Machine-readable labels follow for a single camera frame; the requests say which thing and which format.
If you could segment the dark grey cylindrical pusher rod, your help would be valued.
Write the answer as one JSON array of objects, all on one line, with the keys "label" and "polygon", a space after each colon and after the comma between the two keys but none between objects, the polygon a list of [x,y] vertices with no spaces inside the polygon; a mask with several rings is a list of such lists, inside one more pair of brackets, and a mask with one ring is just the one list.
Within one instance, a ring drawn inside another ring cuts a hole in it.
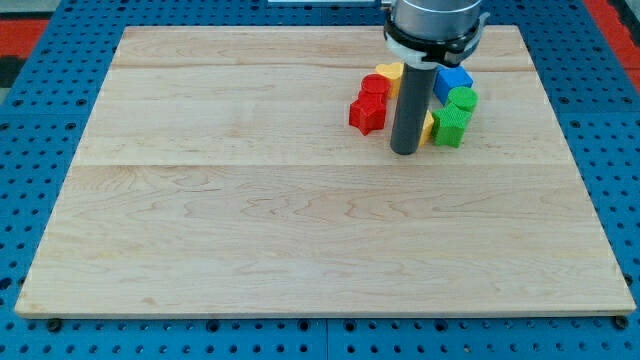
[{"label": "dark grey cylindrical pusher rod", "polygon": [[390,139],[391,149],[399,155],[413,154],[419,147],[435,77],[436,68],[404,65]]}]

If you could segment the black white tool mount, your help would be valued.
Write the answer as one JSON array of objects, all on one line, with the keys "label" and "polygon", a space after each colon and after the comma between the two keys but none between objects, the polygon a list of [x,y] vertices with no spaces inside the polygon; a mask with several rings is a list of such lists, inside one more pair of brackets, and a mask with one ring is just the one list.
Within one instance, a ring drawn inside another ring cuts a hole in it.
[{"label": "black white tool mount", "polygon": [[463,35],[450,40],[420,39],[401,30],[388,15],[384,24],[386,47],[404,63],[429,70],[443,65],[457,67],[477,49],[490,14],[482,13]]}]

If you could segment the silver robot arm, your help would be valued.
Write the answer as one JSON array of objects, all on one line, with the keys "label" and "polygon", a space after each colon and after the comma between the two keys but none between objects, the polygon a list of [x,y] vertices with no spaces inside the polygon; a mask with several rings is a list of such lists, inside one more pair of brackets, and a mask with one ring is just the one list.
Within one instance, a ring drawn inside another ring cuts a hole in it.
[{"label": "silver robot arm", "polygon": [[490,14],[481,0],[394,0],[385,44],[403,62],[390,139],[400,155],[417,151],[440,66],[457,67],[478,47]]}]

